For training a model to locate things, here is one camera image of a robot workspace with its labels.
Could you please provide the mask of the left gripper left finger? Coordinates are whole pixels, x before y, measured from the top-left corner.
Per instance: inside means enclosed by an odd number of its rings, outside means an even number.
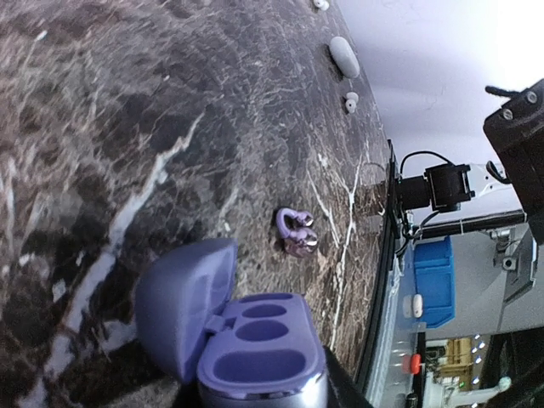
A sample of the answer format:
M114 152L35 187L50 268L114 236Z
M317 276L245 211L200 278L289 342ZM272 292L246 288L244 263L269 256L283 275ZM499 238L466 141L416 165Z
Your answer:
M124 394L105 406L107 408L170 408L178 396L180 384L164 377Z

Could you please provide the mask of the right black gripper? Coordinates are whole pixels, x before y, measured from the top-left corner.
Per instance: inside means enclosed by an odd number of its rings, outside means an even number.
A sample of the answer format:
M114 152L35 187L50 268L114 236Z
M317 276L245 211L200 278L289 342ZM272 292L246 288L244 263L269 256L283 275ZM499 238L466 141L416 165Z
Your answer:
M484 120L484 134L519 199L530 231L543 244L543 81L522 91L487 86L507 99Z

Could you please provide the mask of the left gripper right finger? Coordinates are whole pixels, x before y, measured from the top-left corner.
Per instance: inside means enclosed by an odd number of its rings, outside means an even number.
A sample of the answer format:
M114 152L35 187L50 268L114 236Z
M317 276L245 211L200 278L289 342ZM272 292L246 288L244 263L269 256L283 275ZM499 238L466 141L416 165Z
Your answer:
M324 347L327 367L327 408L372 408L364 395L356 388L350 375L342 368L335 354Z

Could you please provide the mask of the purple charging case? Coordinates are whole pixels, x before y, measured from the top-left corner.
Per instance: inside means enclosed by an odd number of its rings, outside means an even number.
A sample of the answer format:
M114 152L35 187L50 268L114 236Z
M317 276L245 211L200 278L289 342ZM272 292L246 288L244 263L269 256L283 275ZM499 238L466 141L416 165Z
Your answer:
M213 238L158 258L136 286L138 339L205 407L324 407L326 356L305 299L233 299L237 243Z

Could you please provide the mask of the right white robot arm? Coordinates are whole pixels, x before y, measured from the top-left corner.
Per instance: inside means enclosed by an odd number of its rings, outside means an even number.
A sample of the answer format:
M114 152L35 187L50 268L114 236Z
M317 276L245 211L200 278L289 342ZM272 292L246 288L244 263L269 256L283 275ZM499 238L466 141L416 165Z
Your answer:
M543 81L522 91L487 86L485 92L507 99L484 120L484 135L501 165L455 164L430 150L405 156L431 155L443 161L418 177L399 177L397 200L408 243L422 236L424 225L441 213L458 211L463 202L489 194L494 187L515 191L533 239L543 244Z

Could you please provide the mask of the white charging case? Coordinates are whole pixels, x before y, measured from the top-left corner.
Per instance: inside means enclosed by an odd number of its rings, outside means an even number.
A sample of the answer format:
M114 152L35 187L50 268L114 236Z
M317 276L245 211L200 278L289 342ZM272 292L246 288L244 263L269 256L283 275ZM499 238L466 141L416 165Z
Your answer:
M360 74L359 61L344 37L333 37L329 49L332 60L345 77L354 79Z

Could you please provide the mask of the blue storage bin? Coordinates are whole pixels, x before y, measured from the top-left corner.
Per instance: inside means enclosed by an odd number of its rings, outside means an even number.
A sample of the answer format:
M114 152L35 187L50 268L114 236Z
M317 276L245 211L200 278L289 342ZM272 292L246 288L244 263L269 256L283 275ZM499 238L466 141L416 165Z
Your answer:
M422 296L422 317L436 329L455 318L456 283L451 238L418 244L414 254L416 290Z

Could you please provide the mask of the small purple earbud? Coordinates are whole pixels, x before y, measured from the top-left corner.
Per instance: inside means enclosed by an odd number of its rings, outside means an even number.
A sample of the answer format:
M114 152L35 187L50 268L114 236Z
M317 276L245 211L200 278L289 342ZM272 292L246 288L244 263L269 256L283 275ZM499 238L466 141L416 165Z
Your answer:
M308 211L282 207L275 215L275 224L286 253L296 258L312 255L318 247L318 236L312 230L315 218Z

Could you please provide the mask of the white earbud near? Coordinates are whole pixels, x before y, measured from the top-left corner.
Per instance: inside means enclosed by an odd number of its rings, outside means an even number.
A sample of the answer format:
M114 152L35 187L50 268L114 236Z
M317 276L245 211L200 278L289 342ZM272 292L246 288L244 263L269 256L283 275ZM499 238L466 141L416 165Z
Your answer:
M345 109L349 114L355 113L359 103L359 95L356 92L348 92L345 95Z

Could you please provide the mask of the white earbud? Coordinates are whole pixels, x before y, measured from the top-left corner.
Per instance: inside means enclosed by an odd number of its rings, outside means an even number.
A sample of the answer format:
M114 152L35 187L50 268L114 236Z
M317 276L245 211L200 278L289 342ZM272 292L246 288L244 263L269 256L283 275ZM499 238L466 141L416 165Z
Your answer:
M345 95L345 109L349 114L355 113L359 103L359 95L356 92L348 92Z
M322 11L327 11L330 7L330 4L327 0L313 0L313 5Z

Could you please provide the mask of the white earbud far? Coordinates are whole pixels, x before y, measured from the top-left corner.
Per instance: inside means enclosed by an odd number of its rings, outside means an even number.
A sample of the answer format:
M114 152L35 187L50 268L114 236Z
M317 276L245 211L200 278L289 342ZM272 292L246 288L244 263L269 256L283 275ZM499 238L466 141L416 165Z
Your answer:
M322 11L327 11L330 7L330 4L327 0L313 0L313 5Z

